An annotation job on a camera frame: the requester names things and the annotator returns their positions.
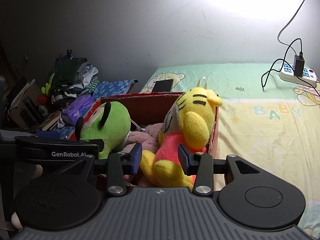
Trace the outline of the mauve brown plush dog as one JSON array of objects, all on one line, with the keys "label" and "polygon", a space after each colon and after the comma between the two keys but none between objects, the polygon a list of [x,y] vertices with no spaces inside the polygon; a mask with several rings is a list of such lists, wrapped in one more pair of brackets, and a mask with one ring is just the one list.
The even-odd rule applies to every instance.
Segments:
[{"label": "mauve brown plush dog", "polygon": [[158,135],[162,128],[163,124],[157,123],[146,126],[144,132],[130,132],[124,142],[123,152],[129,153],[136,143],[140,143],[142,145],[142,150],[148,150],[152,153],[156,153],[160,148]]}]

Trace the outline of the green frog plush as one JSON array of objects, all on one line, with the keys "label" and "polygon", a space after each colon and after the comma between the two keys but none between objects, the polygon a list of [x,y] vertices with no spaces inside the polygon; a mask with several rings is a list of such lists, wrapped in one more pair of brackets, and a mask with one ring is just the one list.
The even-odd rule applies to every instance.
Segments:
[{"label": "green frog plush", "polygon": [[77,140],[101,139],[99,159],[106,159],[109,153],[122,145],[130,133],[131,119],[127,108],[117,101],[100,105],[87,122],[79,118],[75,125]]}]

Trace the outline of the yellow tiger plush pink shirt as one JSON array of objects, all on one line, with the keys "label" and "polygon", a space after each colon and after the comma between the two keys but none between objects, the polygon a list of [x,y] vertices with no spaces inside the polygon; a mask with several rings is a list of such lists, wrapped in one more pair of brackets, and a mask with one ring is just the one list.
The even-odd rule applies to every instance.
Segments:
[{"label": "yellow tiger plush pink shirt", "polygon": [[163,121],[158,136],[160,148],[156,153],[142,152],[140,168],[153,185],[193,189],[196,176],[184,174],[178,147],[183,144],[191,153],[205,153],[220,106],[222,99],[202,87],[194,87],[177,98]]}]

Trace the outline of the purple package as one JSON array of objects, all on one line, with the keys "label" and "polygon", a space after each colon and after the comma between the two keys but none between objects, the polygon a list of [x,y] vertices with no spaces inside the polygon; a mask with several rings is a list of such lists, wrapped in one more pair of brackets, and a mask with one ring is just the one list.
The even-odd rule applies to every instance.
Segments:
[{"label": "purple package", "polygon": [[66,109],[61,113],[61,118],[64,123],[75,126],[78,118],[87,110],[91,108],[95,100],[90,94],[81,95],[75,99]]}]

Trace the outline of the blue white patterned cloth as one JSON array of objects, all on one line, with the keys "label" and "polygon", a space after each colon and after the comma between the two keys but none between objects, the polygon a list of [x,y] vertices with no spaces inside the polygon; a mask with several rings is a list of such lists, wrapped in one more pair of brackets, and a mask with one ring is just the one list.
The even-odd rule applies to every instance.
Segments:
[{"label": "blue white patterned cloth", "polygon": [[110,97],[127,94],[138,80],[127,79],[114,82],[103,81],[94,90],[92,97],[94,100],[100,97]]}]

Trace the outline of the pastel baby print blanket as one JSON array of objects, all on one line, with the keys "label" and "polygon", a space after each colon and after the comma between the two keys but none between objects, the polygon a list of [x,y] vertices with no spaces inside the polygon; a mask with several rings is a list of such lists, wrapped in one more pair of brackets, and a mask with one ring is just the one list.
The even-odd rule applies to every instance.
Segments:
[{"label": "pastel baby print blanket", "polygon": [[204,64],[157,69],[142,92],[172,79],[173,91],[199,83],[223,99],[216,157],[236,154],[298,187],[306,198],[299,227],[319,237],[319,104],[276,72],[261,86],[268,64]]}]

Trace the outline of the black smartphone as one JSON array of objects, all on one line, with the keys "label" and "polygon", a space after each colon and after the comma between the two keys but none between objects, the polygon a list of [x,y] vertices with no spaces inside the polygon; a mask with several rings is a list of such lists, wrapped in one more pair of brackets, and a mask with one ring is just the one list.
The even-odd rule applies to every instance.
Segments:
[{"label": "black smartphone", "polygon": [[155,82],[152,92],[153,93],[162,93],[162,92],[170,92],[172,90],[174,80],[167,79],[167,80],[158,80]]}]

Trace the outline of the pile of folded clothes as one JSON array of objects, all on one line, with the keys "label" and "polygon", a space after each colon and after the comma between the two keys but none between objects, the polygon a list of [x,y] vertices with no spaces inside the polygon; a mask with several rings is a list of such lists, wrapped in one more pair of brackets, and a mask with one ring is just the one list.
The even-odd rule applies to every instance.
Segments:
[{"label": "pile of folded clothes", "polygon": [[74,57],[71,50],[54,62],[47,85],[50,105],[65,108],[81,95],[91,94],[99,84],[99,70],[85,57]]}]

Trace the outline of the white power strip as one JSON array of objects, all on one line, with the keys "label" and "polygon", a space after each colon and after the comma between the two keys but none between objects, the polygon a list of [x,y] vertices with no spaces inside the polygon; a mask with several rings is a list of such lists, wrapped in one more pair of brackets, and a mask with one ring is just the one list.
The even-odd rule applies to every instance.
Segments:
[{"label": "white power strip", "polygon": [[291,65],[284,63],[278,75],[283,81],[296,83],[299,85],[309,86],[309,87],[317,86],[318,79],[317,79],[316,73],[311,68],[308,68],[308,67],[304,67],[302,76],[295,76],[294,68]]}]

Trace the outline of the black power adapter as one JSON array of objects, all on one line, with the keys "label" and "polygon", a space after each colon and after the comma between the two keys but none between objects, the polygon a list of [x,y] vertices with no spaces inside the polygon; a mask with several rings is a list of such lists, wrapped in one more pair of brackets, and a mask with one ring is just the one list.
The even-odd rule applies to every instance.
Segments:
[{"label": "black power adapter", "polygon": [[305,60],[303,57],[303,52],[301,51],[299,55],[295,55],[293,62],[293,73],[294,76],[302,77],[304,71]]}]

